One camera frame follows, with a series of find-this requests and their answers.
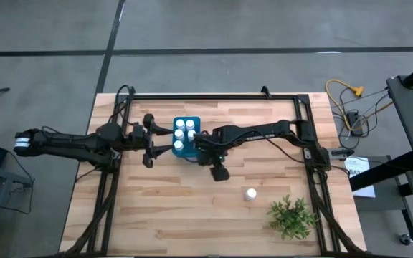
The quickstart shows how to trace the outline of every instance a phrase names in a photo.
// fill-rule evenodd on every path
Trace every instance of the yellow cable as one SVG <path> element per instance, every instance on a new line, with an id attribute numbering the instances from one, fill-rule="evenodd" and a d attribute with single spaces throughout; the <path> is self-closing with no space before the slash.
<path id="1" fill-rule="evenodd" d="M 363 127 L 363 124 L 372 116 L 375 114 L 377 114 L 378 112 L 384 110 L 385 108 L 389 107 L 391 104 L 393 104 L 393 101 L 389 102 L 388 104 L 384 105 L 383 107 L 379 108 L 376 112 L 374 111 L 373 113 L 371 113 L 370 115 L 366 116 L 366 119 L 357 127 L 357 128 L 351 128 L 350 125 L 348 124 L 347 121 L 347 117 L 346 114 L 343 112 L 343 109 L 340 107 L 340 105 L 337 103 L 337 101 L 334 99 L 334 97 L 331 95 L 331 93 L 329 92 L 329 84 L 331 82 L 337 82 L 347 88 L 349 88 L 350 90 L 352 90 L 355 93 L 355 96 L 360 97 L 361 93 L 363 92 L 364 88 L 363 87 L 352 87 L 348 84 L 346 84 L 345 82 L 342 82 L 340 80 L 336 80 L 336 79 L 332 79 L 332 80 L 328 80 L 325 84 L 326 86 L 326 93 L 328 93 L 329 98 L 334 102 L 334 104 L 336 104 L 336 107 L 338 108 L 338 110 L 341 112 L 342 114 L 342 118 L 343 121 L 345 122 L 345 126 L 347 127 L 348 130 L 352 131 L 352 130 L 359 130 Z"/>

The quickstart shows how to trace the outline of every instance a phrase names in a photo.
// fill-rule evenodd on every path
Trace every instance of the potted plant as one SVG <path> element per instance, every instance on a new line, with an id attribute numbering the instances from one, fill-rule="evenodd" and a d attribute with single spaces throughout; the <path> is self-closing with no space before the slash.
<path id="1" fill-rule="evenodd" d="M 294 206 L 291 207 L 290 195 L 283 197 L 283 202 L 273 201 L 271 210 L 267 215 L 272 214 L 273 221 L 269 223 L 270 227 L 281 233 L 281 239 L 286 237 L 293 239 L 306 239 L 311 230 L 309 227 L 315 226 L 317 218 L 315 214 L 308 209 L 304 198 L 297 199 Z"/>

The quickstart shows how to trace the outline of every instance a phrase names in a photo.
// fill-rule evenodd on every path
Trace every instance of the butcher block tabletop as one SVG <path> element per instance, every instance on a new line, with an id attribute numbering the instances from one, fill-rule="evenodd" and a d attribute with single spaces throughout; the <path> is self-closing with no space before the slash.
<path id="1" fill-rule="evenodd" d="M 337 148 L 328 96 L 321 92 L 307 94 L 319 143 L 325 148 Z M 115 94 L 98 94 L 88 133 L 94 133 L 108 121 L 114 99 Z M 155 122 L 165 128 L 172 128 L 176 116 L 199 116 L 201 129 L 209 132 L 223 125 L 251 126 L 295 118 L 291 100 L 134 100 L 130 122 L 141 123 L 146 113 L 152 113 Z M 171 135 L 153 139 L 156 145 L 171 144 Z M 273 140 L 292 157 L 303 160 L 300 148 L 283 139 Z M 315 231 L 304 240 L 283 241 L 268 226 L 271 217 L 267 212 L 272 201 L 290 194 L 291 200 L 303 197 L 310 203 L 310 194 L 305 166 L 290 160 L 266 140 L 231 149 L 224 162 L 230 179 L 221 182 L 213 181 L 208 166 L 177 158 L 171 151 L 154 160 L 153 168 L 141 163 L 142 155 L 142 151 L 123 153 L 109 255 L 320 254 Z M 340 161 L 333 164 L 343 166 Z M 91 169 L 90 164 L 81 163 L 77 177 Z M 366 249 L 347 175 L 335 168 L 328 175 L 336 220 L 358 247 Z M 99 181 L 100 172 L 92 172 L 75 184 L 60 251 L 70 248 L 90 223 Z M 249 188 L 257 191 L 254 201 L 244 200 L 244 192 Z M 324 220 L 323 228 L 330 248 L 329 227 Z"/>

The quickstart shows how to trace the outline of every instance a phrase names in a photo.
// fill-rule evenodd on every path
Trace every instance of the white bottle cap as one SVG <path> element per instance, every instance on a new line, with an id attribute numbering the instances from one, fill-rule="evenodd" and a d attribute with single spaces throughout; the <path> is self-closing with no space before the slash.
<path id="1" fill-rule="evenodd" d="M 180 141 L 184 140 L 184 133 L 181 129 L 175 131 L 175 138 Z"/>
<path id="2" fill-rule="evenodd" d="M 177 151 L 182 151 L 183 150 L 183 143 L 180 140 L 177 140 L 174 144 L 173 144 L 175 150 Z"/>
<path id="3" fill-rule="evenodd" d="M 178 129 L 180 129 L 180 130 L 186 129 L 186 128 L 184 127 L 184 121 L 183 121 L 182 119 L 178 119 L 178 120 L 176 121 L 176 128 L 178 128 Z"/>
<path id="4" fill-rule="evenodd" d="M 257 195 L 256 190 L 254 190 L 253 188 L 250 188 L 245 192 L 245 200 L 252 201 L 256 199 L 256 195 Z"/>
<path id="5" fill-rule="evenodd" d="M 194 139 L 194 134 L 194 130 L 190 130 L 189 132 L 187 132 L 187 138 L 189 139 L 189 141 L 192 141 Z"/>
<path id="6" fill-rule="evenodd" d="M 187 120 L 186 121 L 186 129 L 187 130 L 193 130 L 195 127 L 194 121 L 193 120 Z"/>

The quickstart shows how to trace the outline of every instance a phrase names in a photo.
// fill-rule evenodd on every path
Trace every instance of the gray floor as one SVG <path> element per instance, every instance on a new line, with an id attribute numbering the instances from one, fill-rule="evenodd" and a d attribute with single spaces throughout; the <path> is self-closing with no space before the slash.
<path id="1" fill-rule="evenodd" d="M 105 49 L 117 2 L 0 1 L 0 51 Z M 128 0 L 115 48 L 411 46 L 413 0 Z M 0 146 L 11 149 L 15 132 L 42 125 L 84 133 L 102 61 L 0 57 L 0 87 L 11 88 L 0 95 Z M 413 52 L 113 57 L 104 92 L 124 83 L 138 92 L 257 92 L 262 85 L 273 92 L 322 92 L 326 80 L 337 78 L 368 94 L 412 70 Z M 342 89 L 333 85 L 332 93 Z M 348 107 L 365 111 L 380 97 Z M 379 113 L 378 128 L 357 153 L 398 156 L 409 150 L 405 140 L 391 107 Z M 55 253 L 71 197 L 77 162 L 41 156 L 22 163 L 36 178 L 33 211 L 4 212 L 0 257 Z M 11 161 L 6 167 L 18 171 Z M 28 197 L 14 195 L 10 205 L 26 208 Z M 364 212 L 360 220 L 369 251 L 413 257 L 413 244 L 396 238 L 406 231 L 400 212 Z"/>

